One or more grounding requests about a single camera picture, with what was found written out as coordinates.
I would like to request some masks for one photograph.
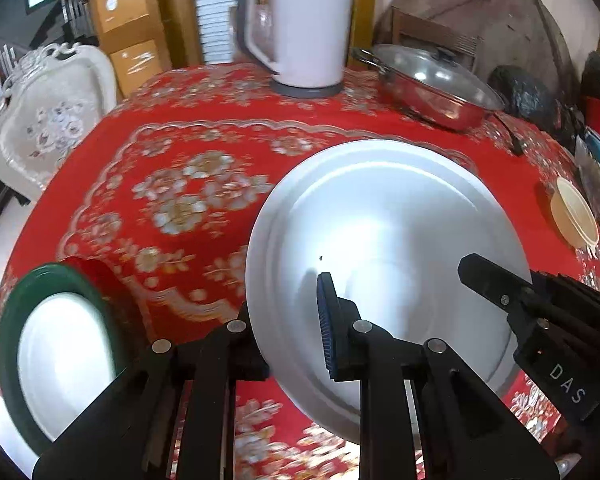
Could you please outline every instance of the kettle handle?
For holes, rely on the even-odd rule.
[[[236,39],[238,47],[269,73],[279,75],[279,64],[270,59],[253,41],[255,3],[255,0],[238,0],[236,12]]]

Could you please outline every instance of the green-rimmed plate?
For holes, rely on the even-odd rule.
[[[0,388],[36,454],[129,360],[109,305],[75,269],[45,264],[11,292],[0,319]]]

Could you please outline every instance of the pot handle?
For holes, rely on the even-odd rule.
[[[354,57],[354,59],[377,68],[378,70],[382,70],[384,68],[382,66],[382,62],[376,56],[374,56],[372,52],[364,50],[363,48],[355,46],[351,49],[351,55]]]

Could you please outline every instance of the white shutter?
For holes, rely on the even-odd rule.
[[[196,0],[200,44],[206,64],[232,60],[229,37],[229,7],[237,0]]]

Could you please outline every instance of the green plate rim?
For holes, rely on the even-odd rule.
[[[40,289],[32,294],[34,284]],[[37,455],[43,454],[52,442],[34,420],[24,399],[18,374],[18,346],[33,310],[44,298],[60,292],[78,294],[97,309],[109,337],[114,372],[119,374],[129,362],[118,328],[109,314],[109,305],[83,274],[64,264],[49,263],[31,270],[16,284],[0,318],[0,389],[11,420]]]

